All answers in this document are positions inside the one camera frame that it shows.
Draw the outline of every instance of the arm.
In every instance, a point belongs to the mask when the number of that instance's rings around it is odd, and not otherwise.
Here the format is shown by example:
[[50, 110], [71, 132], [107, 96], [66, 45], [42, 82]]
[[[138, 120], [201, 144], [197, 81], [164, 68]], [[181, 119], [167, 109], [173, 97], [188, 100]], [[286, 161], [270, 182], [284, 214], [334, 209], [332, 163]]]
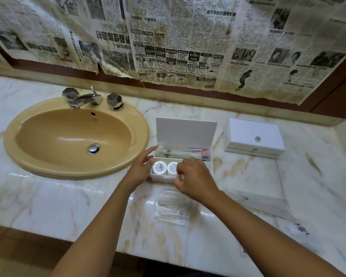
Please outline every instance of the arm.
[[345, 276], [334, 266], [220, 191], [202, 161], [177, 166], [177, 189], [210, 209], [237, 238], [264, 276]]
[[59, 261], [51, 277], [106, 277], [109, 274], [129, 196], [150, 175], [153, 158], [148, 154], [156, 148], [147, 149], [136, 159], [100, 212]]

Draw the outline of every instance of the sink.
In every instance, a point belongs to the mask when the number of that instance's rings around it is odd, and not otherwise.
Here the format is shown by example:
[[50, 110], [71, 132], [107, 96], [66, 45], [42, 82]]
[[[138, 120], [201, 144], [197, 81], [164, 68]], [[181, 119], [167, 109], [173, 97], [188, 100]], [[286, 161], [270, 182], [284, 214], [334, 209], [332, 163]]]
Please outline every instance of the sink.
[[4, 134], [7, 154], [23, 169], [56, 179], [91, 179], [128, 167], [150, 140], [143, 115], [124, 103], [72, 110], [62, 97], [21, 112]]

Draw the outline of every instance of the marble countertop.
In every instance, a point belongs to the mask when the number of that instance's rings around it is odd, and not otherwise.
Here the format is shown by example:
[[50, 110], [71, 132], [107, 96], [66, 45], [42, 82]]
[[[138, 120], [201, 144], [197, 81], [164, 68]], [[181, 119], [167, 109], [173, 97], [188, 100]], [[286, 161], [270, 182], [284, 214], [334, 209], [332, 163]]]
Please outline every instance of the marble countertop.
[[[16, 166], [2, 142], [3, 132], [17, 114], [59, 97], [64, 88], [0, 77], [0, 225], [75, 241], [126, 170], [84, 181], [38, 177]], [[138, 97], [124, 96], [124, 101], [145, 116], [150, 145], [156, 144], [157, 116], [217, 121], [213, 164], [219, 188], [288, 200], [292, 214], [322, 242], [320, 256], [346, 274], [346, 155], [332, 128]], [[225, 152], [223, 127], [228, 117], [278, 124], [286, 151], [277, 160]], [[241, 256], [241, 246], [229, 230], [205, 207], [195, 205], [187, 227], [154, 219], [154, 202], [166, 188], [167, 184], [146, 182], [131, 195], [117, 251], [225, 276], [262, 276], [248, 256]]]

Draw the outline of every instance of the closed white box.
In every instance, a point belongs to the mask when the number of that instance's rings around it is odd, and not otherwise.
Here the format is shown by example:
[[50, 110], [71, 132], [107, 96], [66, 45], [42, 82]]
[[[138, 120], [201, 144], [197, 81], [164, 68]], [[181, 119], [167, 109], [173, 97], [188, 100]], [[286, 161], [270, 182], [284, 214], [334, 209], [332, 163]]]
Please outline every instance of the closed white box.
[[224, 150], [277, 158], [284, 144], [278, 125], [230, 117], [225, 124]]
[[[208, 149], [210, 161], [204, 161], [210, 173], [213, 175], [212, 150], [217, 122], [203, 120], [184, 120], [179, 118], [156, 118], [156, 140], [158, 145], [163, 145], [170, 149], [174, 148], [201, 148]], [[167, 165], [170, 162], [182, 162], [182, 159], [154, 157], [154, 163], [164, 161]], [[175, 175], [158, 175], [151, 169], [150, 176], [153, 180], [163, 182], [173, 182]]]

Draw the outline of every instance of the faucet handle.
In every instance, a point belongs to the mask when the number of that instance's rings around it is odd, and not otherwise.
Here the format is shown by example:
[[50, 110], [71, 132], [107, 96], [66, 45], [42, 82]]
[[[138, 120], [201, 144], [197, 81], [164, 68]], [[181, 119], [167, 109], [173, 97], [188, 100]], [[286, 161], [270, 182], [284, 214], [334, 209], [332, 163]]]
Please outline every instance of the faucet handle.
[[113, 111], [119, 111], [123, 108], [123, 99], [116, 93], [110, 93], [106, 98], [106, 102]]
[[62, 92], [62, 96], [64, 97], [65, 101], [72, 102], [74, 99], [78, 98], [80, 94], [75, 88], [66, 88]]

